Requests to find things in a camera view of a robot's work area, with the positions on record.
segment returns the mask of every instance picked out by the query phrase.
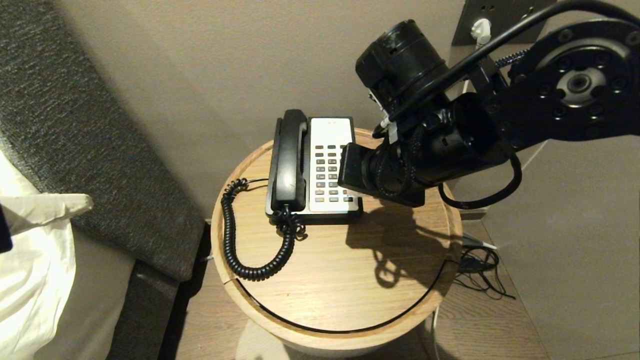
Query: wooden floor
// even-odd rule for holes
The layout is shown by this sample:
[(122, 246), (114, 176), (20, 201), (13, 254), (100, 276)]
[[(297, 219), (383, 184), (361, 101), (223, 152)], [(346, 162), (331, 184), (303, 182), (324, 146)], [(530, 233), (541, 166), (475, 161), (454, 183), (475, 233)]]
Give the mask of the wooden floor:
[[(463, 224), (466, 233), (491, 242), (480, 220)], [(502, 265), (499, 276), (507, 293), (517, 298), (511, 278)], [(208, 264), (202, 289), (189, 301), (177, 359), (235, 359), (247, 320), (222, 288), (216, 267)], [(361, 359), (429, 359), (427, 353), (433, 348), (429, 337), (430, 319), (427, 323)], [(440, 306), (436, 342), (442, 360), (547, 359), (521, 301), (492, 300), (484, 293), (455, 284)]]

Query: wall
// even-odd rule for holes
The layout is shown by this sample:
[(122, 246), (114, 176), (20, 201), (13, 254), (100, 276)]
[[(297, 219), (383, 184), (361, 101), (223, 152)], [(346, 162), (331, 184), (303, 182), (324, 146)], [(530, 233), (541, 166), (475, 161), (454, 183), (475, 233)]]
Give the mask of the wall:
[(449, 57), (462, 1), (58, 1), (91, 59), (169, 169), (211, 217), (231, 170), (289, 108), (381, 120), (354, 71), (415, 19)]
[[(610, 2), (640, 15), (637, 0)], [(484, 220), (552, 359), (640, 359), (639, 163), (638, 137), (551, 140)], [(500, 167), (456, 187), (488, 195), (510, 175)]]
[[(640, 13), (637, 0), (610, 2)], [(205, 218), (227, 175), (272, 139), (286, 109), (351, 115), (366, 129), (380, 121), (353, 68), (395, 23), (415, 19), (449, 64), (472, 50), (450, 46), (462, 0), (56, 3)], [(556, 17), (546, 29), (584, 15)], [(537, 150), (523, 153), (523, 163)], [(637, 139), (549, 143), (522, 188), (488, 215), (554, 358), (637, 350), (637, 154)], [(510, 176), (508, 166), (487, 170), (452, 183), (454, 194), (479, 198)]]

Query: wall socket plate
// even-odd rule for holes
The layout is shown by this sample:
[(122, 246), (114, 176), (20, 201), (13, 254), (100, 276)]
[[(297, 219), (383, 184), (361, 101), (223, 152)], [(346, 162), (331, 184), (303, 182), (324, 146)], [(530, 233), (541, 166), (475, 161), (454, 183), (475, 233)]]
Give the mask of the wall socket plate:
[[(475, 45), (471, 27), (485, 18), (491, 22), (491, 36), (496, 37), (524, 17), (554, 4), (557, 0), (466, 0), (451, 45)], [(545, 22), (517, 36), (509, 44), (532, 44), (537, 41)]]

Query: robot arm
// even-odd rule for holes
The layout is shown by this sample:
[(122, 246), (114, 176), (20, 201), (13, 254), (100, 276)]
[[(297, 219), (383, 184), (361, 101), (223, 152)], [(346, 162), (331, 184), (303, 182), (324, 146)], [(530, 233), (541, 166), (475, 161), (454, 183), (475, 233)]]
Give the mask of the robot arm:
[[(539, 21), (569, 10), (607, 19), (558, 29), (526, 53), (494, 62), (488, 55)], [(499, 67), (516, 60), (510, 82)], [(407, 206), (424, 204), (438, 186), (457, 208), (500, 201), (520, 184), (516, 153), (547, 139), (584, 141), (640, 135), (640, 19), (592, 0), (562, 1), (507, 30), (448, 69), (412, 20), (373, 42), (356, 73), (385, 113), (376, 149), (351, 143), (342, 153), (339, 184)], [(450, 101), (444, 90), (469, 78), (476, 93)], [(506, 161), (511, 182), (485, 199), (458, 202), (443, 182)]]

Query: wooden side table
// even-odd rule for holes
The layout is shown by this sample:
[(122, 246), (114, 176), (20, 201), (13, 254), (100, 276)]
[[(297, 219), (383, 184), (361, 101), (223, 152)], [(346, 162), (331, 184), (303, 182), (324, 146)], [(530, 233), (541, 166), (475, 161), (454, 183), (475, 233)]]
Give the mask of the wooden side table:
[[(379, 140), (356, 129), (356, 142)], [(227, 183), (268, 177), (273, 142), (250, 154)], [(253, 183), (233, 204), (237, 255), (262, 266), (282, 243), (264, 214), (266, 182)], [(357, 356), (403, 335), (431, 314), (453, 282), (460, 260), (460, 214), (436, 189), (408, 208), (372, 197), (349, 225), (308, 225), (289, 262), (271, 278), (238, 279), (222, 256), (218, 195), (212, 216), (212, 254), (225, 289), (254, 322), (287, 345), (321, 356)]]

